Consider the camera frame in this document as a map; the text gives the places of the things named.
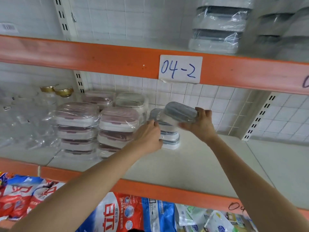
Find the glass jar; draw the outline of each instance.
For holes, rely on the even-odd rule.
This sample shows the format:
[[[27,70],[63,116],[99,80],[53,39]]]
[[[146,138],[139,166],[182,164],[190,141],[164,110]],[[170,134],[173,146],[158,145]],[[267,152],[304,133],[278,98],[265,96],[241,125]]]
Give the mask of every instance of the glass jar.
[[[41,92],[42,92],[41,93],[42,100],[45,101],[48,106],[56,104],[56,94],[55,94],[55,91],[54,91],[54,87],[56,85],[45,84],[43,86],[40,86],[40,89],[41,89]]]
[[[61,105],[68,102],[75,102],[76,96],[74,89],[68,84],[59,84],[54,87],[54,91],[57,95],[57,104]]]

